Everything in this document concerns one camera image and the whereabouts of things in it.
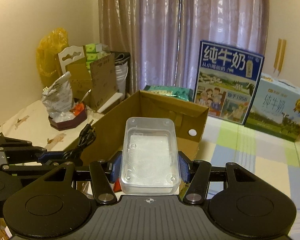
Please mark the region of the dark red octagonal tray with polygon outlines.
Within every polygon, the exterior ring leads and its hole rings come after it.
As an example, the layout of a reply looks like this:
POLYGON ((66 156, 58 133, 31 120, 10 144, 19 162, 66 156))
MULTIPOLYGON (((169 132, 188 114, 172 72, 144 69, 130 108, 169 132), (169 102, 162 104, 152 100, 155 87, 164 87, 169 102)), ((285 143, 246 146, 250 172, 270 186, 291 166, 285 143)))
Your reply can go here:
POLYGON ((57 129, 58 131, 76 128, 78 125, 80 125, 83 121, 87 119, 87 108, 85 104, 83 104, 81 109, 82 110, 71 120, 67 119, 61 122, 55 122, 53 121, 53 118, 48 117, 50 126, 54 129, 57 129))

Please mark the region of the small brown cardboard carton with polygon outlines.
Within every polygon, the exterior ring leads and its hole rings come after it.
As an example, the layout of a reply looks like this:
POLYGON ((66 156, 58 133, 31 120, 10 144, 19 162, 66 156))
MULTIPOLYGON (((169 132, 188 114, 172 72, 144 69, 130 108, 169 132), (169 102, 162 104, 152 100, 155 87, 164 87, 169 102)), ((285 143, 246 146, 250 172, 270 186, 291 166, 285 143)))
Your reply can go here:
POLYGON ((90 107, 99 110, 117 91, 114 54, 94 61, 91 71, 90 107))

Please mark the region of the yellow plastic bag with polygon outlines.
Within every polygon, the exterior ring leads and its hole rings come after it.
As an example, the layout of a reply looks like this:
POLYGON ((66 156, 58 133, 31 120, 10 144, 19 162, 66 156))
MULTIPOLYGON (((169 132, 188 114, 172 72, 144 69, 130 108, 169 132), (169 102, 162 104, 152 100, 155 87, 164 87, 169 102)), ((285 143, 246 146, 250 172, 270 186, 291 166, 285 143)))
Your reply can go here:
POLYGON ((43 87, 50 87, 62 75, 58 54, 68 46, 68 33, 64 28, 56 28, 39 42, 36 66, 43 87))

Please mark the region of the light blue milk carton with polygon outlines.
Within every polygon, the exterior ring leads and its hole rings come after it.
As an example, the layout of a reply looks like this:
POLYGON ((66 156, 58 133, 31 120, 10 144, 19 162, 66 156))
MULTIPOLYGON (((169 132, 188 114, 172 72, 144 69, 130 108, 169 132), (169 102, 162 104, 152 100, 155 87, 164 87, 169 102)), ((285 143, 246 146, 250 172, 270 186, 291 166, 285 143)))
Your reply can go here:
POLYGON ((262 73, 245 126, 295 142, 300 134, 300 88, 262 73))

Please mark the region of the crumpled silver foil bag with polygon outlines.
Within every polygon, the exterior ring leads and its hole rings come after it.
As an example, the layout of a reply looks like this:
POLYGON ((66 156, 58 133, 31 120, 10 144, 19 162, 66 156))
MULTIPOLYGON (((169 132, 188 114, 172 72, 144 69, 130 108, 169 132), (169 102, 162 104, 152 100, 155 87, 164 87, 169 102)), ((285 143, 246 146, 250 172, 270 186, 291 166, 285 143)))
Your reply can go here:
POLYGON ((66 72, 50 87, 42 92, 42 103, 50 118, 55 119, 74 107, 74 97, 70 84, 71 73, 66 72))

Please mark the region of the teal green packet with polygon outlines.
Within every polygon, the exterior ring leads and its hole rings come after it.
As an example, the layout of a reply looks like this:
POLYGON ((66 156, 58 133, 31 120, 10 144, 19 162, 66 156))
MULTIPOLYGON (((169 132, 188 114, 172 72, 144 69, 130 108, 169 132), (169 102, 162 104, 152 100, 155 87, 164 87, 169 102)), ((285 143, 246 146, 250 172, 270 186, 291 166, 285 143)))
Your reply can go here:
POLYGON ((170 96, 184 101, 193 101, 193 90, 190 88, 146 85, 143 90, 154 94, 170 96))

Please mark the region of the red snack packet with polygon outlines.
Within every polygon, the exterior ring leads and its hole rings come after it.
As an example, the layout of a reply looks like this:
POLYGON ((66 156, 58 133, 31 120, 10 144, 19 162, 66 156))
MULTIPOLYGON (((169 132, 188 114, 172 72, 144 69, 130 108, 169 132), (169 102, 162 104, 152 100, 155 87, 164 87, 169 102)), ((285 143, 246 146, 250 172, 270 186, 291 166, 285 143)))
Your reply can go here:
POLYGON ((117 179, 115 181, 114 187, 113 187, 113 191, 114 192, 120 192, 120 191, 122 191, 119 179, 117 179))

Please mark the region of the clear plastic container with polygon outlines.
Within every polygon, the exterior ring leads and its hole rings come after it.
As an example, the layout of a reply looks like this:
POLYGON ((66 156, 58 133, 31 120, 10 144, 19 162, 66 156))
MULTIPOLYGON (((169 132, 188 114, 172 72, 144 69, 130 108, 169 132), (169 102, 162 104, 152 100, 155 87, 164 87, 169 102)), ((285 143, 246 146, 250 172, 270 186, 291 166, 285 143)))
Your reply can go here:
POLYGON ((178 192, 181 177, 172 120, 127 120, 119 182, 121 190, 129 195, 165 196, 178 192))

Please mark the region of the white shopping bag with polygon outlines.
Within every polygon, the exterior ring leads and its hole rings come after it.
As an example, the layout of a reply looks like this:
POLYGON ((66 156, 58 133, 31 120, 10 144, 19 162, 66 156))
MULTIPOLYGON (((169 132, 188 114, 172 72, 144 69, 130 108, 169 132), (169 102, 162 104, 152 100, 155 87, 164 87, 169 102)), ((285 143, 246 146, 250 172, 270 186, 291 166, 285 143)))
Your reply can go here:
POLYGON ((122 98, 126 95, 126 81, 129 73, 130 53, 112 51, 115 60, 115 73, 117 90, 122 94, 122 98))

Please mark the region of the wooden wall hanger strips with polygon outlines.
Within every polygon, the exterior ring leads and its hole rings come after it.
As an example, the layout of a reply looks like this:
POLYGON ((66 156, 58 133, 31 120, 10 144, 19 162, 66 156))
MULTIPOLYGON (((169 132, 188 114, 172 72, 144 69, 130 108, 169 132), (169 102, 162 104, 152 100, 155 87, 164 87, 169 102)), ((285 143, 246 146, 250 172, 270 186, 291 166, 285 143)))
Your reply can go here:
POLYGON ((286 46, 287 40, 279 38, 274 61, 274 73, 277 73, 278 76, 281 74, 283 63, 285 60, 286 46))

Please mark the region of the green tissue packs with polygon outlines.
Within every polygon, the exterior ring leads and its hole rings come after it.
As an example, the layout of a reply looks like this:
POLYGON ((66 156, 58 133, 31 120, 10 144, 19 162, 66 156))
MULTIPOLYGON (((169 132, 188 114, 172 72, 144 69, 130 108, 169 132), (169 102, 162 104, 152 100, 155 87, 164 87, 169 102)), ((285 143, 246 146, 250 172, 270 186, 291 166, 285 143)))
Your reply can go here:
POLYGON ((86 44, 84 49, 86 55, 86 67, 88 70, 90 69, 91 63, 110 54, 108 46, 102 43, 86 44))

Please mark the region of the pink sheer curtain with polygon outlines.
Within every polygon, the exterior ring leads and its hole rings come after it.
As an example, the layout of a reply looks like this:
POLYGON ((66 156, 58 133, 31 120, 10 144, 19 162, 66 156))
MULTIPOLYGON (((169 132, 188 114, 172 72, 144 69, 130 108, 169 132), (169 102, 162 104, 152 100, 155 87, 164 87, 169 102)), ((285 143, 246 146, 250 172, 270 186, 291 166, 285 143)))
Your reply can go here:
POLYGON ((130 53, 128 90, 194 88, 201 40, 264 54, 269 0, 98 0, 100 40, 130 53))

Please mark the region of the brown cardboard box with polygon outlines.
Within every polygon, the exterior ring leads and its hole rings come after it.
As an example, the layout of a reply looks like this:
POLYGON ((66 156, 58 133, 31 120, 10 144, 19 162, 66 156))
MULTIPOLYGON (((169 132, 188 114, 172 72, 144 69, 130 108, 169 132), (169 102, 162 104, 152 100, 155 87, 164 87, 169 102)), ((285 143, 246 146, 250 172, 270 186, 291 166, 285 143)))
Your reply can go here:
POLYGON ((82 153, 84 165, 109 160, 123 145, 126 121, 132 117, 164 118, 174 122, 178 150, 197 158, 209 109, 169 96, 138 91, 102 116, 93 128, 95 141, 82 153))

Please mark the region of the checked blue green tablecloth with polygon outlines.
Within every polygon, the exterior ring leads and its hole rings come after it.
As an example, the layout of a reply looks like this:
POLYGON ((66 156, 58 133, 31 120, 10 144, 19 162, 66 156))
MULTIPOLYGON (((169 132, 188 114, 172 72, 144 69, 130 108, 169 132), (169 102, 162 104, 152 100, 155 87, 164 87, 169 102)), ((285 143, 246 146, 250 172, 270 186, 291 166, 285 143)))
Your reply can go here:
POLYGON ((297 215, 289 235, 300 239, 300 139, 291 142, 208 117, 197 157, 220 167, 236 162, 290 197, 297 215))

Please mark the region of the dark blue milk carton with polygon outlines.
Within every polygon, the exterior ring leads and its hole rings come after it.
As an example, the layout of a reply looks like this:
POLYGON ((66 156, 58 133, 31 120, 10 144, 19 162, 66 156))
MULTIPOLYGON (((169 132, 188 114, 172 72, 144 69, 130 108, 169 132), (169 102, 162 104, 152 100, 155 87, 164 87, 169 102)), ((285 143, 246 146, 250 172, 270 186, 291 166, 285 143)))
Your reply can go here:
POLYGON ((243 125, 261 77, 264 56, 230 45, 200 41, 194 102, 215 118, 243 125))

